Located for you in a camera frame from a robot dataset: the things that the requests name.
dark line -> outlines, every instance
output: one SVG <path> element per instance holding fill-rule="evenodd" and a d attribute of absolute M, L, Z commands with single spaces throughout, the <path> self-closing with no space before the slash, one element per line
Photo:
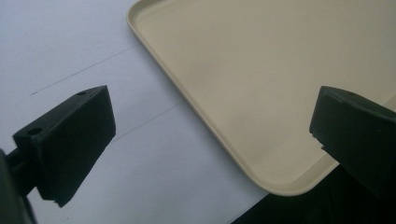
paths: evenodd
<path fill-rule="evenodd" d="M 154 119 L 158 118 L 159 116 L 165 114 L 166 112 L 172 110 L 173 108 L 177 107 L 178 105 L 181 105 L 182 103 L 184 103 L 184 101 L 181 101 L 181 102 L 178 102 L 178 103 L 175 104 L 175 105 L 172 105 L 171 107 L 167 108 L 166 110 L 164 110 L 164 111 L 161 112 L 160 114 L 158 114 L 158 115 L 154 116 L 153 118 L 148 119 L 148 120 L 146 120 L 145 122 L 139 124 L 137 127 L 133 128 L 133 129 L 130 130 L 129 132 L 124 133 L 123 135 L 121 135 L 120 137 L 118 137 L 118 138 L 116 138 L 116 139 L 113 139 L 113 141 L 111 141 L 109 144 L 115 143 L 116 141 L 120 140 L 121 138 L 123 138 L 123 137 L 126 136 L 127 134 L 136 131 L 137 129 L 139 129 L 139 128 L 142 127 L 143 125 L 145 125 L 145 124 L 151 122 L 152 120 L 154 120 Z"/>
<path fill-rule="evenodd" d="M 51 86 L 53 86 L 53 85 L 56 85 L 56 84 L 58 84 L 58 83 L 60 83 L 60 82 L 62 82 L 62 81 L 65 81 L 65 80 L 67 80 L 67 79 L 70 78 L 70 77 L 73 77 L 73 76 L 75 76 L 75 75 L 78 75 L 78 74 L 80 74 L 80 73 L 82 73 L 82 72 L 84 72 L 84 71 L 86 71 L 86 70 L 88 70 L 88 69 L 90 69 L 90 68 L 92 68 L 92 67 L 98 65 L 99 63 L 103 63 L 103 62 L 105 62 L 105 61 L 107 61 L 107 60 L 110 60 L 110 59 L 116 57 L 116 56 L 119 56 L 120 54 L 122 54 L 122 53 L 124 53 L 124 52 L 126 52 L 126 51 L 128 51 L 128 50 L 130 50 L 130 49 L 136 48 L 137 46 L 139 46 L 139 45 L 133 46 L 133 47 L 131 47 L 131 48 L 125 49 L 125 50 L 123 50 L 123 51 L 120 51 L 120 52 L 118 52 L 118 53 L 116 53 L 116 54 L 114 54 L 114 55 L 111 55 L 110 57 L 108 57 L 108 58 L 106 58 L 106 59 L 103 59 L 102 61 L 100 61 L 100 62 L 98 62 L 98 63 L 94 63 L 94 64 L 92 64 L 92 65 L 90 65 L 90 66 L 88 66 L 88 67 L 86 67 L 86 68 L 83 68 L 83 69 L 79 70 L 78 72 L 76 72 L 76 73 L 74 73 L 74 74 L 72 74 L 72 75 L 70 75 L 70 76 L 68 76 L 68 77 L 64 77 L 64 78 L 62 78 L 61 80 L 58 80 L 58 81 L 56 81 L 56 82 L 54 82 L 54 83 L 52 83 L 52 84 L 50 84 L 50 85 L 48 85 L 48 86 L 46 86 L 46 87 L 44 87 L 44 88 L 41 88 L 41 89 L 38 90 L 38 91 L 33 92 L 33 93 L 30 94 L 30 95 L 31 95 L 31 96 L 32 96 L 32 95 L 35 95 L 36 93 L 38 93 L 38 92 L 40 92 L 40 91 L 43 91 L 43 90 L 45 90 L 45 89 L 47 89 L 47 88 L 49 88 L 49 87 L 51 87 Z"/>

plastic tray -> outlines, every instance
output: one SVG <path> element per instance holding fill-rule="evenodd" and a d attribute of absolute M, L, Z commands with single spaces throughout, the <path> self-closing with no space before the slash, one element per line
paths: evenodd
<path fill-rule="evenodd" d="M 128 22 L 244 172 L 274 194 L 297 195 L 338 165 L 308 131 L 320 86 L 396 108 L 395 8 L 143 0 Z"/>

beige tray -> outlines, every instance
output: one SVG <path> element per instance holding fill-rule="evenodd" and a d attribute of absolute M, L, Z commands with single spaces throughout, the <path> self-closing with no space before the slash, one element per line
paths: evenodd
<path fill-rule="evenodd" d="M 297 195 L 337 166 L 308 131 L 320 86 L 380 104 L 395 95 L 395 10 L 393 0 L 143 0 L 128 22 L 245 173 Z"/>

tray surface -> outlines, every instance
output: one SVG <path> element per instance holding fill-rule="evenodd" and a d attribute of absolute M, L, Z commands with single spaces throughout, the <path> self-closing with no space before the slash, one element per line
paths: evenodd
<path fill-rule="evenodd" d="M 396 108 L 396 1 L 142 0 L 128 22 L 244 172 L 278 195 L 338 163 L 308 131 L 320 86 Z"/>

table surface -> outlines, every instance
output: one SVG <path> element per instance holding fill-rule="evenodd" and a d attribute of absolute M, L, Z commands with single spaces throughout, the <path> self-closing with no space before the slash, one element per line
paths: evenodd
<path fill-rule="evenodd" d="M 107 85 L 117 135 L 64 208 L 38 223 L 230 223 L 267 192 L 237 167 L 126 23 L 135 1 L 0 6 L 0 148 L 76 92 Z"/>

